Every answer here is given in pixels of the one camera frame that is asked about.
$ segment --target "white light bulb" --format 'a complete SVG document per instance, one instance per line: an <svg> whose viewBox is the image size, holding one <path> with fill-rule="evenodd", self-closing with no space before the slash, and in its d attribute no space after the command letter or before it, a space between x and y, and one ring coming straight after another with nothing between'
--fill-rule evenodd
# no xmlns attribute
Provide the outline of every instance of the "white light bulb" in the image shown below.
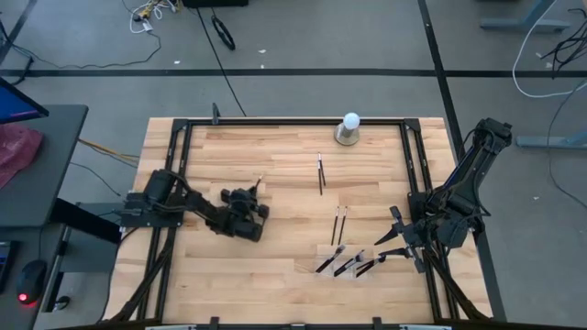
<svg viewBox="0 0 587 330"><path fill-rule="evenodd" d="M345 118L343 119L342 123L345 125L346 129L355 129L359 127L359 115L355 113L348 113L345 115Z"/></svg>

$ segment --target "table leg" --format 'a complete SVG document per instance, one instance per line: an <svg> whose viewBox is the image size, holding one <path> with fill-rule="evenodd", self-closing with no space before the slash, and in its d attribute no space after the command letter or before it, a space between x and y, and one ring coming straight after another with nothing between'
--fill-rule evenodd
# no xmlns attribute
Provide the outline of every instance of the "table leg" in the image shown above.
<svg viewBox="0 0 587 330"><path fill-rule="evenodd" d="M50 221L65 224L114 244L120 242L119 225L84 211L76 205L63 201L61 198L55 200Z"/></svg>

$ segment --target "white cable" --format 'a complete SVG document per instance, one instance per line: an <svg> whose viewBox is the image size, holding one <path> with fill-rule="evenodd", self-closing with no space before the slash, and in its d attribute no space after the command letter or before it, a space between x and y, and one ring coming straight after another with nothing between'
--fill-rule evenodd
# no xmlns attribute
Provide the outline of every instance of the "white cable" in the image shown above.
<svg viewBox="0 0 587 330"><path fill-rule="evenodd" d="M552 96L561 96L561 95L568 95L568 94L573 93L573 91L568 91L568 92L550 93L550 94L544 94L544 95L533 95L533 94L524 92L520 88L520 85L517 83L517 79L515 78L515 68L517 67L517 63L520 61L520 57L522 56L522 52L524 51L524 47L526 46L526 42L528 41L528 38L532 34L532 31L534 31L534 28L542 20L542 18L550 11L550 8L552 8L558 1L559 0L555 0L552 3L552 5L550 5L550 7L544 12L544 14L542 14L542 16L536 21L536 23L534 23L534 26L532 26L532 28L530 28L530 30L528 31L528 34L526 35L526 37L524 38L524 41L522 42L522 47L520 47L520 51L517 53L517 58L515 58L514 68L512 68L512 77L514 77L515 87L517 88L518 91L520 91L521 94L524 94L527 97L531 97L531 98L547 98L547 97L552 97ZM583 87L585 87L585 86L587 86L587 83L584 84L584 85L582 85L582 86L580 86L579 88L577 88L576 91L579 91L579 90L583 89Z"/></svg>
<svg viewBox="0 0 587 330"><path fill-rule="evenodd" d="M132 23L134 22L134 18L135 18L135 15L136 15L135 13L137 13L137 11L138 11L140 8L144 8L144 7L146 7L146 6L150 6L150 5L153 3L153 1L156 1L156 0L149 0L149 1L148 1L148 2L145 4L145 5L140 5L140 6L138 6L137 8L135 8L135 9L132 11L132 14L130 14L130 21L128 22L128 28L130 29L130 32L132 32L132 33L135 33L135 34L138 34L138 33L143 33L143 32L147 32L147 29L145 29L145 28L143 28L143 29L141 29L141 30L138 30L138 31L134 30L134 29L132 28ZM155 13L155 17L156 17L157 19L162 19L162 18L163 18L163 12L160 10L160 7L161 7L161 8L169 8L169 6L168 6L168 5L164 5L164 4L156 4L156 5L153 7L153 13Z"/></svg>

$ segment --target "desk leg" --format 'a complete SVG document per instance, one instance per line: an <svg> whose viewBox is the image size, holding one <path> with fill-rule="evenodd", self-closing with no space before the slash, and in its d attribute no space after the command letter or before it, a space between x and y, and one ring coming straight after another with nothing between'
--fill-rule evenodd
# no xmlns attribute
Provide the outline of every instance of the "desk leg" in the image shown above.
<svg viewBox="0 0 587 330"><path fill-rule="evenodd" d="M120 226L95 216L71 203L58 198L53 206L50 221L94 235L105 241L120 242Z"/></svg>
<svg viewBox="0 0 587 330"><path fill-rule="evenodd" d="M485 18L481 22L481 28L501 31L527 32L534 26L538 19L552 5L554 0L538 0L534 7L530 9L528 15L522 19L508 18ZM556 19L541 19L534 32L536 33L560 33L565 28L570 27L570 23Z"/></svg>

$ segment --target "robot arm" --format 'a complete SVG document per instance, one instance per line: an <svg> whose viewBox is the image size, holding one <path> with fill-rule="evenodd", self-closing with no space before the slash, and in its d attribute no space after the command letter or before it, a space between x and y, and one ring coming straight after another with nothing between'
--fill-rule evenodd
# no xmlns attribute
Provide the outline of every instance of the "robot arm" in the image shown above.
<svg viewBox="0 0 587 330"><path fill-rule="evenodd" d="M202 217L205 224L217 234L258 242L265 220L269 217L269 207L259 205L257 201L259 183L257 181L248 190L223 190L220 196L227 206L216 207L200 192L192 189L179 174L170 170L154 170L144 192L127 196L122 215L123 219L140 217L164 220L169 215L188 211ZM182 187L181 192L172 193L172 188L178 184ZM255 221L253 213L262 219L261 224Z"/></svg>

